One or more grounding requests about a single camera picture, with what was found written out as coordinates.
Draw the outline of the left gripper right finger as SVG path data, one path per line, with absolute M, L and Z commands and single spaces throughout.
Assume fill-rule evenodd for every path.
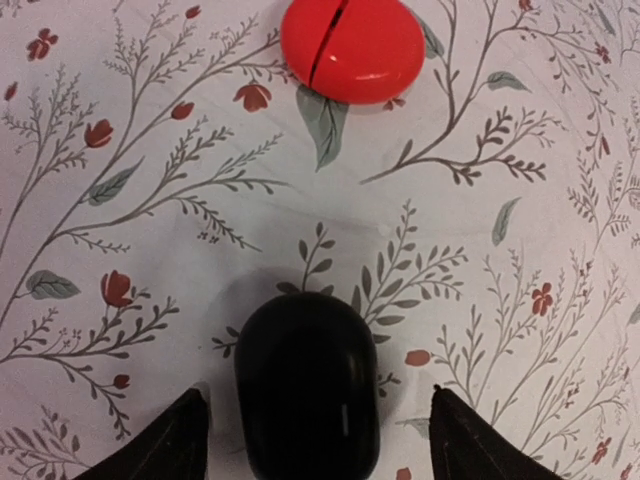
M 449 388 L 434 387 L 429 443 L 435 479 L 556 480 Z

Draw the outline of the red earbud charging case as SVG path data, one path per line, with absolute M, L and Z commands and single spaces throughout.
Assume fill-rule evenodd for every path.
M 284 59 L 304 86 L 341 103 L 384 103 L 415 81 L 426 59 L 420 23 L 400 1 L 291 2 Z

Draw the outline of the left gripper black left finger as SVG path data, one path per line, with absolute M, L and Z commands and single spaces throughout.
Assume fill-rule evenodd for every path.
M 79 475 L 85 480 L 207 478 L 209 406 L 190 388 L 124 447 Z

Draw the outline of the black earbud charging case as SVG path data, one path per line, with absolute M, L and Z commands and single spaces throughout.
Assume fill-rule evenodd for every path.
M 245 448 L 258 479 L 367 479 L 379 458 L 376 347 L 347 303 L 273 298 L 234 354 Z

